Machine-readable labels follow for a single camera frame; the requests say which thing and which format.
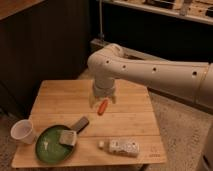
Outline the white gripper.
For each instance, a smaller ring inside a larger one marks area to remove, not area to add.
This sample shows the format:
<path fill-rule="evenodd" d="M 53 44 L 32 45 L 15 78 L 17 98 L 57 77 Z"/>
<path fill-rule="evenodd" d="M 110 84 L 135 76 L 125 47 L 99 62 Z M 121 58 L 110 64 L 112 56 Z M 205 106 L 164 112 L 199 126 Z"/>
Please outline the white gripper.
<path fill-rule="evenodd" d="M 109 97 L 113 104 L 116 104 L 117 98 L 115 93 L 115 88 L 99 88 L 96 84 L 92 86 L 93 94 L 89 95 L 89 106 L 93 108 L 97 103 L 97 98 Z"/>

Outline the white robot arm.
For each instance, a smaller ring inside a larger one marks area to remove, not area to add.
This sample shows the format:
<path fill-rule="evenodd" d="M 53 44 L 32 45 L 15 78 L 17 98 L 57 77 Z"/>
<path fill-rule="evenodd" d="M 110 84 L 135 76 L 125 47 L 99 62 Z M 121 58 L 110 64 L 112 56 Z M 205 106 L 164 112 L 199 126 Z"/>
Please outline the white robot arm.
<path fill-rule="evenodd" d="M 87 65 L 94 76 L 90 106 L 101 98 L 115 102 L 115 79 L 120 78 L 213 112 L 213 63 L 133 60 L 111 43 L 92 53 Z"/>

